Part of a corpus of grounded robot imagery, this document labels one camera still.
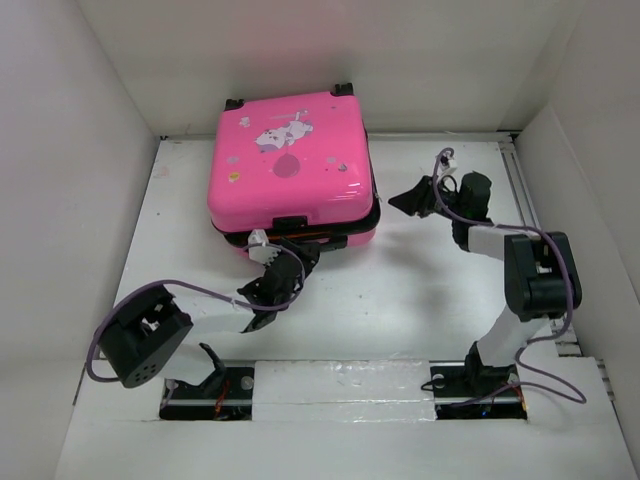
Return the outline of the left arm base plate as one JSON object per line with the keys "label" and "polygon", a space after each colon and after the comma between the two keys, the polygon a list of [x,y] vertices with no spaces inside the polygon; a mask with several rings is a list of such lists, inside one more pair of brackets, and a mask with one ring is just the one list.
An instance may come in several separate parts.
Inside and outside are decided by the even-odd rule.
{"label": "left arm base plate", "polygon": [[167,380],[159,417],[167,421],[250,421],[254,377],[254,364],[228,366],[225,379],[213,393],[204,393],[183,381]]}

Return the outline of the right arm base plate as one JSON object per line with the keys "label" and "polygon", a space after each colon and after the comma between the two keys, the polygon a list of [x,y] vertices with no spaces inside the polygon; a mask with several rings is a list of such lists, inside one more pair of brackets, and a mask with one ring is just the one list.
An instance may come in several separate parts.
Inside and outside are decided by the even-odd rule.
{"label": "right arm base plate", "polygon": [[421,390],[433,395],[439,421],[526,420],[524,399],[518,387],[489,397],[510,381],[517,380],[514,365],[472,374],[461,361],[431,362],[429,378],[421,385]]}

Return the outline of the pink suitcase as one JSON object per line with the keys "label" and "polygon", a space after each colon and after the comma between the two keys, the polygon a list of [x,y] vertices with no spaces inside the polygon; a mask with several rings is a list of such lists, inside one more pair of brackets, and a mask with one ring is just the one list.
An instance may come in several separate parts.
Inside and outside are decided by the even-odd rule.
{"label": "pink suitcase", "polygon": [[213,227],[242,248],[252,230],[329,231],[342,249],[370,242],[381,217],[368,134],[352,84],[261,100],[220,114],[207,193]]}

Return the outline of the orange cloth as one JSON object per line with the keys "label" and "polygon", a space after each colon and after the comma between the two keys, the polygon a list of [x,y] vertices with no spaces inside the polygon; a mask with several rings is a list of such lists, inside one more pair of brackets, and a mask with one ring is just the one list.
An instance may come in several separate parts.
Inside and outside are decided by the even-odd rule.
{"label": "orange cloth", "polygon": [[331,238],[335,236],[335,233],[329,231],[300,231],[300,232],[269,232],[267,234],[269,239],[308,239],[318,240],[322,238]]}

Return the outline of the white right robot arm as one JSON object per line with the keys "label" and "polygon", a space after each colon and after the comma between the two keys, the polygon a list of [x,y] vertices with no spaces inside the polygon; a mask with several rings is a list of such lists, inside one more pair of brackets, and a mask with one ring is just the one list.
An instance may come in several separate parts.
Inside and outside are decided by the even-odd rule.
{"label": "white right robot arm", "polygon": [[458,389],[467,402],[495,397],[516,384],[523,350],[539,340],[552,319],[569,321],[582,301],[582,289],[568,236],[529,226],[494,224],[489,216],[491,180],[467,173],[448,188],[423,176],[389,203],[409,216],[440,215],[451,222],[456,245],[503,265],[505,307],[490,330],[470,347],[462,368],[430,381],[438,393]]}

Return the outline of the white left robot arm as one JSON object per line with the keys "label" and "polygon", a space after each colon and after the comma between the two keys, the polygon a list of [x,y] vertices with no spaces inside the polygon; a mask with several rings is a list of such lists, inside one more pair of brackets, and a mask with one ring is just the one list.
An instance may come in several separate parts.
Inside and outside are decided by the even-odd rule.
{"label": "white left robot arm", "polygon": [[94,331],[85,358],[86,374],[95,382],[119,383],[127,389],[160,374],[194,327],[191,316],[175,302],[170,286],[251,311],[244,334],[265,328],[297,300],[327,247],[288,238],[270,242],[264,231],[255,230],[242,250],[264,271],[239,288],[237,298],[176,279],[139,287],[117,303]]}

